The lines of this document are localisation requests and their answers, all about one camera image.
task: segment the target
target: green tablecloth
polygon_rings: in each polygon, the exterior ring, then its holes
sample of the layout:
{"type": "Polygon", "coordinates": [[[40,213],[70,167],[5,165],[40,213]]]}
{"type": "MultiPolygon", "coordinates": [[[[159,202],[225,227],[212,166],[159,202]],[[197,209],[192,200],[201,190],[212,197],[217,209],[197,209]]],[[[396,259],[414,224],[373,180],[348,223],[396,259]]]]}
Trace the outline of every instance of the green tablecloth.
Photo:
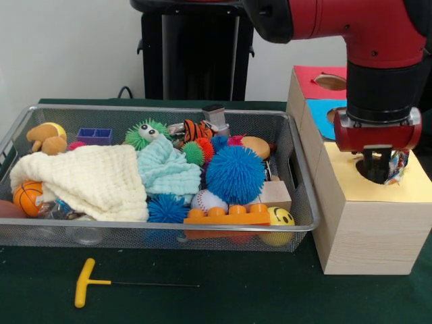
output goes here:
{"type": "MultiPolygon", "coordinates": [[[[44,100],[201,107],[204,102],[44,100]]],[[[228,103],[284,109],[285,103],[228,103]]],[[[409,276],[324,276],[310,234],[295,253],[0,248],[2,323],[430,323],[432,239],[409,276]],[[73,306],[86,258],[94,278],[199,283],[197,290],[91,286],[73,306]]]]}

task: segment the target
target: cream towel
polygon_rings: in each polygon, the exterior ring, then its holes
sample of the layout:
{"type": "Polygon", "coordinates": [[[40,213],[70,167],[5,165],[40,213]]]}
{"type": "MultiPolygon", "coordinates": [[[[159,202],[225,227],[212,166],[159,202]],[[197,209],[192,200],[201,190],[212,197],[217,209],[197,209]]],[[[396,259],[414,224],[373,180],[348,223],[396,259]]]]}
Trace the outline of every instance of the cream towel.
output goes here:
{"type": "Polygon", "coordinates": [[[146,221],[146,192],[130,145],[82,146],[48,156],[33,153],[11,170],[12,192],[24,181],[42,181],[44,200],[58,196],[98,221],[146,221]]]}

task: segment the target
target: metal basket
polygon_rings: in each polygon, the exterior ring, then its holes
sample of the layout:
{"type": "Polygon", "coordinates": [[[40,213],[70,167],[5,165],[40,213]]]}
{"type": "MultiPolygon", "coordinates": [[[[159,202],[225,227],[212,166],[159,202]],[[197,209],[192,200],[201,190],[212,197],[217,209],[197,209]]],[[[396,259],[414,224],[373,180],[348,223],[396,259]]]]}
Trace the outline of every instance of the metal basket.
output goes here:
{"type": "MultiPolygon", "coordinates": [[[[294,120],[279,111],[227,110],[225,117],[232,134],[258,136],[277,143],[271,168],[285,182],[291,195],[290,212],[295,226],[0,219],[0,245],[294,251],[306,233],[319,223],[317,201],[294,120]],[[185,231],[208,234],[207,237],[224,235],[188,240],[185,231]],[[263,234],[282,240],[288,237],[289,242],[283,246],[266,245],[260,239],[263,234]]],[[[113,143],[121,144],[127,129],[146,118],[175,124],[184,119],[199,122],[203,114],[200,109],[154,107],[36,105],[25,109],[0,143],[0,199],[12,199],[9,172],[20,157],[30,152],[31,143],[26,139],[29,129],[44,122],[55,122],[67,130],[68,140],[72,142],[82,127],[111,128],[113,143]]]]}

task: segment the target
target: baseball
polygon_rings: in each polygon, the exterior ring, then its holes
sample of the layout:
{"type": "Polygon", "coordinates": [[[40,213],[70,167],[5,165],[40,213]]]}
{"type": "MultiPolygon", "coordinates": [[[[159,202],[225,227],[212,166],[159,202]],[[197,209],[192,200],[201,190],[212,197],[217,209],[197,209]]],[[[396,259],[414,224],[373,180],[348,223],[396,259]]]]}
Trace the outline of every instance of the baseball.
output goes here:
{"type": "Polygon", "coordinates": [[[215,194],[209,192],[207,189],[201,190],[195,195],[195,197],[192,199],[191,207],[201,209],[206,214],[209,209],[213,207],[221,207],[226,213],[228,212],[228,204],[215,194]]]}

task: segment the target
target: orange basketball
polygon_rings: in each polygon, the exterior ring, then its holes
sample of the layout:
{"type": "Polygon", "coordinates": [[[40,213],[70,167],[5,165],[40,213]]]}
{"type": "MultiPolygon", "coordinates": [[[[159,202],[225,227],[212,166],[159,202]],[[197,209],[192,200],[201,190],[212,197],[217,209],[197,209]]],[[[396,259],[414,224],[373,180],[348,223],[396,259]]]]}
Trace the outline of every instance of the orange basketball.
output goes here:
{"type": "Polygon", "coordinates": [[[42,207],[42,182],[26,181],[16,188],[13,203],[19,206],[29,217],[37,217],[42,207]]]}

